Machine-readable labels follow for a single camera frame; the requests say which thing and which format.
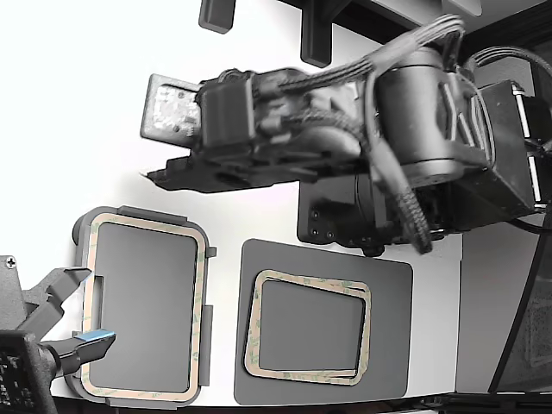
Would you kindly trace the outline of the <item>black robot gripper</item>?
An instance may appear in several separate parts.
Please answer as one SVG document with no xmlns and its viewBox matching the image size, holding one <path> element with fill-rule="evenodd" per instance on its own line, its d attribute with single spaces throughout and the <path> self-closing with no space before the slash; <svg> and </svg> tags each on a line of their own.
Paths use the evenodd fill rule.
<svg viewBox="0 0 552 414">
<path fill-rule="evenodd" d="M 310 183 L 366 167 L 353 84 L 313 86 L 306 73 L 294 69 L 228 71 L 204 82 L 196 101 L 200 136 L 190 156 L 143 175 L 165 191 Z"/>
</svg>

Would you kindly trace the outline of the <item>static gripper black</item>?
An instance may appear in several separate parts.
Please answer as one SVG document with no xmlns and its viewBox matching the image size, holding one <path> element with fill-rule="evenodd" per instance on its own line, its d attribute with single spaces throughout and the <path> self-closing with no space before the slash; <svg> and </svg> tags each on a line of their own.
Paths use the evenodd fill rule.
<svg viewBox="0 0 552 414">
<path fill-rule="evenodd" d="M 116 333 L 98 329 L 42 343 L 64 316 L 62 304 L 91 276 L 86 267 L 55 268 L 22 294 L 16 260 L 1 257 L 1 412 L 55 413 L 53 376 L 103 359 Z"/>
</svg>

